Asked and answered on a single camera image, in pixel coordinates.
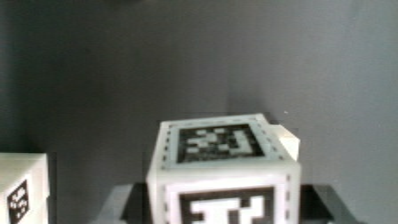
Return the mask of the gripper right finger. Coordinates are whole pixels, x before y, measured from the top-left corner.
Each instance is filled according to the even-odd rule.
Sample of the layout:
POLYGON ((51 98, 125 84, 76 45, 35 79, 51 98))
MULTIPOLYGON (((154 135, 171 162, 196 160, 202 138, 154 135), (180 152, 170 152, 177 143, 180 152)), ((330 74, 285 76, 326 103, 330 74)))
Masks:
POLYGON ((299 186, 299 224, 362 224, 330 185, 299 186))

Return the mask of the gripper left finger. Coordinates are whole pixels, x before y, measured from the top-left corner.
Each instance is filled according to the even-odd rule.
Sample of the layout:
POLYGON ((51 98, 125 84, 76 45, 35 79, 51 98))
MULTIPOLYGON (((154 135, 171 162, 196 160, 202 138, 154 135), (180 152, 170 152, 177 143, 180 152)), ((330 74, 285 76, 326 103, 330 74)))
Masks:
POLYGON ((147 224, 145 184, 132 183, 111 188, 93 224, 147 224))

